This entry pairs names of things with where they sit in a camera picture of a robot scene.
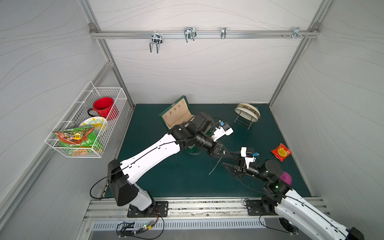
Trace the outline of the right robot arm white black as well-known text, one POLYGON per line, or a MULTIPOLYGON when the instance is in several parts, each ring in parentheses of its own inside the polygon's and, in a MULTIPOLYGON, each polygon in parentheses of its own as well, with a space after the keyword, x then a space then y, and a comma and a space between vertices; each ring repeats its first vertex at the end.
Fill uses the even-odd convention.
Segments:
POLYGON ((275 160, 258 167, 255 163, 222 164, 238 180, 248 175, 265 182, 262 206, 295 225, 312 240, 363 240, 364 234, 355 227, 348 229, 313 207, 281 176, 284 171, 275 160))

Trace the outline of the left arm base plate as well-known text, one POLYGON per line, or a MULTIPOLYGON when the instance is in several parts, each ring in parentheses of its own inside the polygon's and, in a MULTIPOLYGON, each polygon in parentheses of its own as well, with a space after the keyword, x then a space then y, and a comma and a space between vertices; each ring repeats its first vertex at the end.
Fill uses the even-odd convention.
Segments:
POLYGON ((147 209, 139 210, 136 206, 130 205, 127 213, 128 218, 150 218, 167 217, 169 210, 168 201, 155 201, 147 209))

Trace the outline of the green jewelry box beige lining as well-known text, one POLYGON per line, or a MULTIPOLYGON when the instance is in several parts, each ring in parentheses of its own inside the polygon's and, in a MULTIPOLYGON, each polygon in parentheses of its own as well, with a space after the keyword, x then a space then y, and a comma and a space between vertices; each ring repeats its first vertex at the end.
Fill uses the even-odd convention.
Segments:
POLYGON ((162 111, 159 116, 169 130, 175 125, 189 122, 195 118, 195 115, 190 111, 189 102, 186 96, 181 96, 162 111))

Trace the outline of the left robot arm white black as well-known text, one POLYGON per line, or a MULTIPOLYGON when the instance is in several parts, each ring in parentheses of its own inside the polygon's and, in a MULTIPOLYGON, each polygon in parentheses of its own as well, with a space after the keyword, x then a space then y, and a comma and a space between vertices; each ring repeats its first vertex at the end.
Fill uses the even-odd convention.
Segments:
POLYGON ((233 129, 224 123, 215 128, 212 135, 207 131, 214 126, 214 119, 201 112, 193 120, 173 126, 161 139, 137 155, 119 162, 108 163, 107 181, 116 204, 121 207, 133 205, 144 212, 154 205, 150 194, 137 185, 137 181, 166 158, 187 147, 196 146, 213 158, 234 158, 219 141, 229 136, 233 129))

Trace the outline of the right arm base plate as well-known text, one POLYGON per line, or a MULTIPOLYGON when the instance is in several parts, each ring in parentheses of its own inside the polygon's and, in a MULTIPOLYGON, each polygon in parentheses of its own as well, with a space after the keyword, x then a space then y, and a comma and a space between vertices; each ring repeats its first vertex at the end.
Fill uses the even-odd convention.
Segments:
POLYGON ((265 200, 245 200, 249 216, 275 216, 274 206, 265 200))

